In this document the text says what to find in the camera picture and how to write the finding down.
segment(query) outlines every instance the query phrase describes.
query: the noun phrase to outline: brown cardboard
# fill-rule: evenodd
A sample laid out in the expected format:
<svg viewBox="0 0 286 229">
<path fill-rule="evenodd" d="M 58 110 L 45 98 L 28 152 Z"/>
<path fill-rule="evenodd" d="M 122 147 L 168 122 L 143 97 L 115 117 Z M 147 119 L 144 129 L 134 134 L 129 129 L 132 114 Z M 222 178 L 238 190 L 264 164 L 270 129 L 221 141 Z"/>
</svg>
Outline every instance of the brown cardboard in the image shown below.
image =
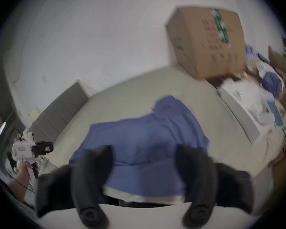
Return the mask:
<svg viewBox="0 0 286 229">
<path fill-rule="evenodd" d="M 221 43 L 209 8 L 177 8 L 166 25 L 178 63 L 194 78 L 214 78 L 245 70 L 245 41 L 237 13 L 219 10 L 231 48 Z"/>
</svg>

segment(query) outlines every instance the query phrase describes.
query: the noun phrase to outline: white surface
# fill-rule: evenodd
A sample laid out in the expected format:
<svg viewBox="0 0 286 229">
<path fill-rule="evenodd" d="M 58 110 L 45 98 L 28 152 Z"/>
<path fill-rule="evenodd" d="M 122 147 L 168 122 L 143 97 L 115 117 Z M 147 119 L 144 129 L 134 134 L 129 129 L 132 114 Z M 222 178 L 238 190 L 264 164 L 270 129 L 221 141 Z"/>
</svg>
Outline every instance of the white surface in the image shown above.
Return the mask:
<svg viewBox="0 0 286 229">
<path fill-rule="evenodd" d="M 243 0 L 250 16 L 257 52 L 268 58 L 268 45 L 278 52 L 283 52 L 282 36 L 286 32 L 282 24 L 263 0 Z"/>
<path fill-rule="evenodd" d="M 242 126 L 207 81 L 196 81 L 179 67 L 160 69 L 102 93 L 94 95 L 69 122 L 54 143 L 47 158 L 57 165 L 68 164 L 74 151 L 86 137 L 90 125 L 99 122 L 136 118 L 151 112 L 155 102 L 165 95 L 181 100 L 198 120 L 210 140 L 209 155 L 237 170 L 246 170 L 255 177 L 274 159 L 284 143 L 281 130 L 273 130 L 261 142 L 252 145 Z M 286 127 L 286 114 L 282 118 Z M 114 189 L 104 193 L 125 201 L 164 203 L 163 198 L 133 196 Z M 168 203 L 183 200 L 165 198 Z"/>
<path fill-rule="evenodd" d="M 281 27 L 261 0 L 23 0 L 0 34 L 0 67 L 21 121 L 28 128 L 28 114 L 77 79 L 102 91 L 175 62 L 164 25 L 188 5 L 235 11 L 259 52 L 282 51 Z"/>
<path fill-rule="evenodd" d="M 109 219 L 108 229 L 176 229 L 185 228 L 182 217 L 190 203 L 159 208 L 128 208 L 100 204 Z M 259 217 L 248 215 L 237 208 L 215 206 L 209 221 L 203 229 L 242 229 L 249 228 Z M 49 212 L 40 218 L 39 223 L 45 229 L 86 228 L 75 208 Z"/>
<path fill-rule="evenodd" d="M 234 84 L 223 84 L 218 88 L 220 98 L 240 122 L 252 144 L 259 142 L 274 128 L 274 116 L 272 123 L 261 125 L 250 112 L 252 106 L 256 106 L 256 102 L 261 103 L 259 89 L 258 85 L 247 80 L 237 81 Z"/>
</svg>

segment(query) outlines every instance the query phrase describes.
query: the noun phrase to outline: blue fabric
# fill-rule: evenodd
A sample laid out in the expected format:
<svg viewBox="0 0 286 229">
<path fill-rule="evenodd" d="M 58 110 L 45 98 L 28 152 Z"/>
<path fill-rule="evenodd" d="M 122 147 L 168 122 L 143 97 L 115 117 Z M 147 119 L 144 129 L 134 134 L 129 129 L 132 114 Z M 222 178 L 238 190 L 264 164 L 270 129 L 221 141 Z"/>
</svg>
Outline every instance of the blue fabric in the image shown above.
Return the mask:
<svg viewBox="0 0 286 229">
<path fill-rule="evenodd" d="M 282 92 L 282 82 L 278 76 L 273 72 L 266 72 L 261 82 L 263 88 L 271 92 L 274 98 L 278 99 L 280 93 Z"/>
<path fill-rule="evenodd" d="M 209 140 L 190 112 L 172 96 L 160 99 L 151 114 L 117 122 L 93 124 L 69 164 L 102 145 L 113 145 L 114 165 L 106 186 L 146 196 L 184 195 L 184 184 L 174 165 L 177 144 L 199 147 Z"/>
</svg>

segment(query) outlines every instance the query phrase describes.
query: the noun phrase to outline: black cable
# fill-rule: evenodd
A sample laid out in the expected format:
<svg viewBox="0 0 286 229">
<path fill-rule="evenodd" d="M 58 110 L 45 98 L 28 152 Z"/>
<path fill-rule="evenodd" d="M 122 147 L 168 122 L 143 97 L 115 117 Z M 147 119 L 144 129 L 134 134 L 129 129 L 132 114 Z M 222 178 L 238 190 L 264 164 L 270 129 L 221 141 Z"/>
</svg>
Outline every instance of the black cable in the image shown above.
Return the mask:
<svg viewBox="0 0 286 229">
<path fill-rule="evenodd" d="M 32 193 L 35 193 L 35 192 L 32 191 L 31 189 L 29 189 L 29 188 L 25 187 L 24 185 L 22 185 L 19 181 L 17 181 L 17 182 L 18 182 L 21 186 L 23 186 L 25 189 L 31 191 Z"/>
</svg>

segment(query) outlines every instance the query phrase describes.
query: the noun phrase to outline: white device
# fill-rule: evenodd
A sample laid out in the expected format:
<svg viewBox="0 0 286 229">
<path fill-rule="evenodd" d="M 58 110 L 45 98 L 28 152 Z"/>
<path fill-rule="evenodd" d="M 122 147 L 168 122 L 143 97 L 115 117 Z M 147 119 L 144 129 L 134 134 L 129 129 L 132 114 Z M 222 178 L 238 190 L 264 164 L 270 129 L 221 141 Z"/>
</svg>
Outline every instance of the white device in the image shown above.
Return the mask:
<svg viewBox="0 0 286 229">
<path fill-rule="evenodd" d="M 229 107 L 252 144 L 259 142 L 274 127 L 274 115 L 268 112 L 271 93 L 254 82 L 225 81 L 219 88 L 220 98 Z"/>
<path fill-rule="evenodd" d="M 22 135 L 15 140 L 12 146 L 12 153 L 16 159 L 27 161 L 32 165 L 36 162 L 35 155 L 32 151 L 32 146 L 36 146 L 36 143 L 34 142 L 33 133 L 29 132 L 27 140 L 22 139 Z M 33 169 L 28 169 L 28 172 L 31 177 L 32 187 L 34 188 L 36 178 Z"/>
</svg>

